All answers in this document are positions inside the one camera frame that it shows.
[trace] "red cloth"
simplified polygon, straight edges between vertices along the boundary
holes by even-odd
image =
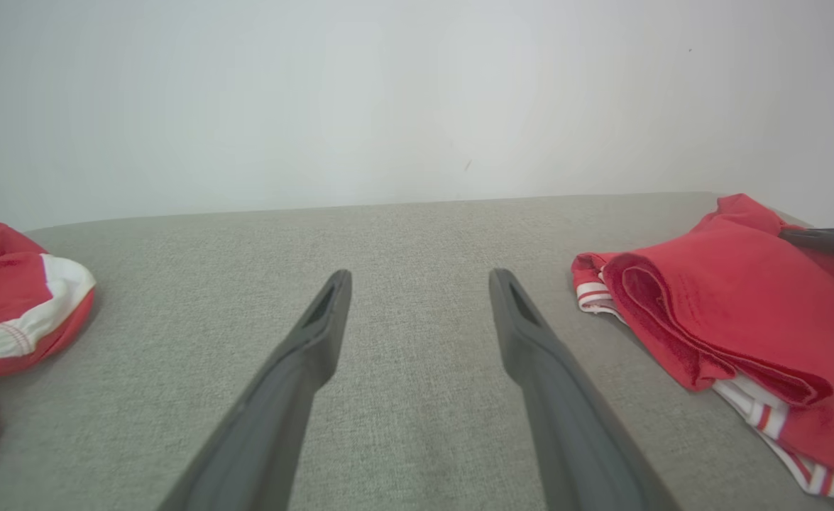
[[[30,368],[75,339],[92,308],[92,274],[0,224],[0,375]]]
[[[803,488],[834,497],[834,255],[777,237],[799,228],[733,195],[685,236],[582,253],[572,273],[582,309],[621,317],[685,388],[739,378],[766,389],[739,413],[755,414],[794,473],[821,466]]]

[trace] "wall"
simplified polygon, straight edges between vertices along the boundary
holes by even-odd
[[[834,1],[0,0],[0,220],[667,190],[834,226]]]

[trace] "folded garment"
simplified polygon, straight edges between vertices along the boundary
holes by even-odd
[[[834,255],[779,239],[799,229],[747,195],[685,236],[582,253],[578,303],[615,314],[679,384],[713,388],[814,495],[834,497]]]
[[[75,339],[95,279],[0,224],[0,375],[30,368]]]

